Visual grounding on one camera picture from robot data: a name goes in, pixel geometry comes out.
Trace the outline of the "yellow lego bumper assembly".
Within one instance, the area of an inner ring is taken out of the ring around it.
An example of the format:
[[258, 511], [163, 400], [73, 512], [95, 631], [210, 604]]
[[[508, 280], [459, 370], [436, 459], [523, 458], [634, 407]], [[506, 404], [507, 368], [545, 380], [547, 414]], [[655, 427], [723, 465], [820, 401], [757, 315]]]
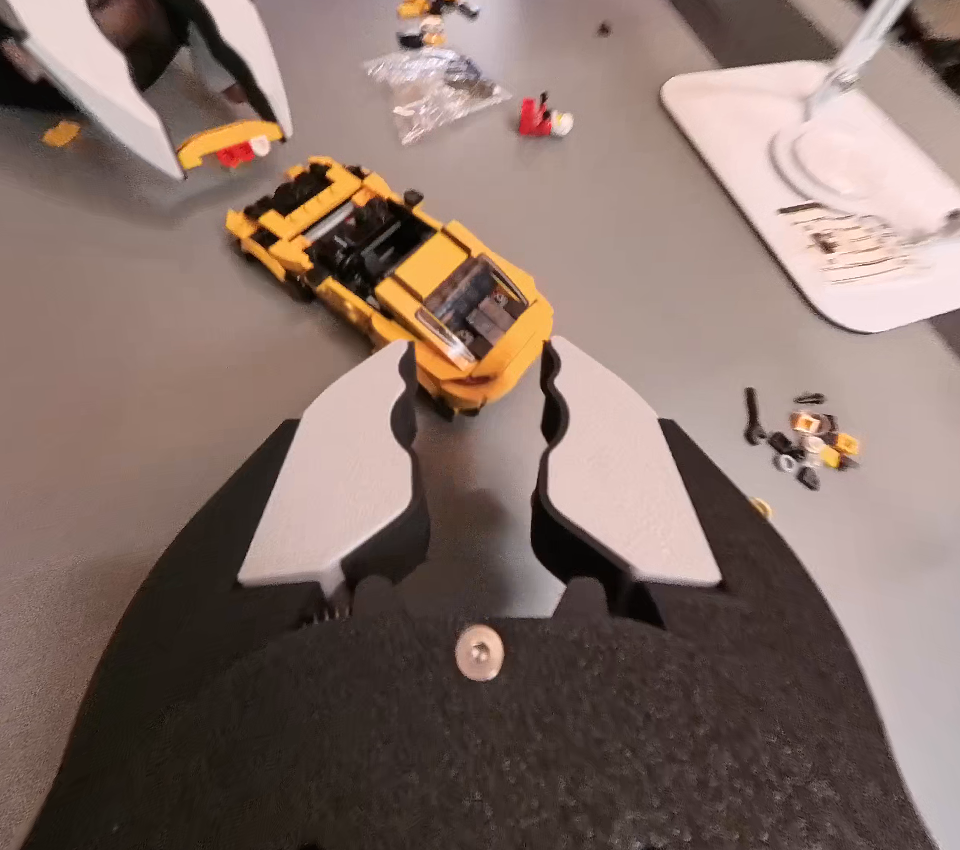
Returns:
[[189, 137], [177, 149], [176, 156], [185, 172], [197, 170], [210, 157], [233, 171], [268, 156], [275, 145], [286, 140], [276, 122], [241, 120]]

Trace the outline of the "clear plastic bag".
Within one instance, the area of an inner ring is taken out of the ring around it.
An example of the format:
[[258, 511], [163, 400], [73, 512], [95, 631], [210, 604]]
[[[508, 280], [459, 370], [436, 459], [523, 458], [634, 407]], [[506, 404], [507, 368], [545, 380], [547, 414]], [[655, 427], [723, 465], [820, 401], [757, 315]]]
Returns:
[[366, 61], [363, 72], [390, 96], [393, 123], [405, 147], [513, 99], [471, 57], [448, 48], [390, 52]]

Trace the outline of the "pile of yellow lego slopes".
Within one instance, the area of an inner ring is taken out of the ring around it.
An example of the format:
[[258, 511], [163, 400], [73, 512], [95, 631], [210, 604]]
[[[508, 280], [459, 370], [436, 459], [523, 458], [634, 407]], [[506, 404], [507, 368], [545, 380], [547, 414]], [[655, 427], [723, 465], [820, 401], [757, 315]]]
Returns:
[[456, 14], [475, 21], [481, 8], [469, 0], [401, 0], [397, 17], [406, 27], [397, 32], [403, 50], [440, 49], [448, 42], [446, 19]]

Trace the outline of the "yellow lego car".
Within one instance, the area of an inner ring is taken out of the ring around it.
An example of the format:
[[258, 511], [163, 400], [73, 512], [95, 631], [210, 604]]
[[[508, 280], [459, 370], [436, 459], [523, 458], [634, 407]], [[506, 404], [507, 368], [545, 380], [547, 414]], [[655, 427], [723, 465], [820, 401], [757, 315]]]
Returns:
[[229, 210], [225, 229], [246, 259], [374, 349], [411, 343], [418, 383], [449, 420], [504, 398], [553, 330], [553, 306], [528, 272], [461, 222], [432, 217], [421, 192], [400, 194], [360, 165], [312, 157]]

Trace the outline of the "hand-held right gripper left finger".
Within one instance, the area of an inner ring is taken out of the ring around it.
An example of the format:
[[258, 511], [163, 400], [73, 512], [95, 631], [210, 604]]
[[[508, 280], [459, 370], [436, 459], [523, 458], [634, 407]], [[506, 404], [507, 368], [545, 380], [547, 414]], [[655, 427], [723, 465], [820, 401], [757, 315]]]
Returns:
[[304, 411], [262, 512], [239, 584], [353, 588], [399, 582], [426, 559], [430, 518], [419, 461], [414, 344], [396, 341]]

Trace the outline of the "red lego minifigure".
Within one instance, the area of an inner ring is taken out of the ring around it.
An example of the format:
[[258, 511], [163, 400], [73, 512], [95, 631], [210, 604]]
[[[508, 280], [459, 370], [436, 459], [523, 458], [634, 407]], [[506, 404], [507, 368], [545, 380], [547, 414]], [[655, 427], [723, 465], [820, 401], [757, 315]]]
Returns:
[[564, 138], [574, 127], [574, 117], [569, 112], [558, 111], [550, 104], [548, 92], [522, 101], [517, 132], [525, 138]]

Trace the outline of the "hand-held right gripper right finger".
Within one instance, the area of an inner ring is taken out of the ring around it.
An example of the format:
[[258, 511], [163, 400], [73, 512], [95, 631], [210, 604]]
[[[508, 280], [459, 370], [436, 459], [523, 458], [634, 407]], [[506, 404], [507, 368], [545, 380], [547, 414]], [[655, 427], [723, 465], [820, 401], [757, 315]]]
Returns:
[[563, 337], [544, 346], [535, 499], [629, 580], [714, 588], [722, 572], [657, 412]]

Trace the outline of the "white document stand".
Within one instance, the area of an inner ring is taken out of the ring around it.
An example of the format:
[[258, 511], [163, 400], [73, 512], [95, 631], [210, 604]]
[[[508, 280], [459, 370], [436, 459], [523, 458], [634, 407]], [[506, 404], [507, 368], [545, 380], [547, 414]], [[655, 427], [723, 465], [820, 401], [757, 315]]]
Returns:
[[829, 64], [675, 76], [668, 115], [806, 303], [875, 334], [958, 310], [958, 183], [860, 87], [913, 0], [874, 0]]

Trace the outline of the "cluster of small mixed lego parts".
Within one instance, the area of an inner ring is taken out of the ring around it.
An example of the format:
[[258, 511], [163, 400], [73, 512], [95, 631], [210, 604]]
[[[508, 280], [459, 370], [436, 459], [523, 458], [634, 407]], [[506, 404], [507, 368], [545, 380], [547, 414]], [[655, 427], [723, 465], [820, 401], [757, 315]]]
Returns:
[[760, 438], [774, 469], [809, 492], [823, 489], [830, 474], [848, 474], [862, 467], [861, 441], [841, 427], [825, 393], [796, 395], [778, 429]]

